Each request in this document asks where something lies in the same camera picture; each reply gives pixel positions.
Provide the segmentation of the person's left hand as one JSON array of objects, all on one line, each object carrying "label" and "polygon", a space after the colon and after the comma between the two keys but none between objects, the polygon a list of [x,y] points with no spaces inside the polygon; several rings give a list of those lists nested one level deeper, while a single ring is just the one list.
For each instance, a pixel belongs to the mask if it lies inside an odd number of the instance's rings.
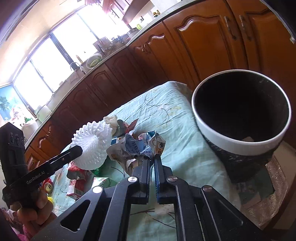
[{"label": "person's left hand", "polygon": [[44,190],[40,190],[35,206],[37,210],[21,207],[17,211],[18,218],[31,236],[36,235],[57,218],[56,214],[53,213],[53,204],[48,200]]}]

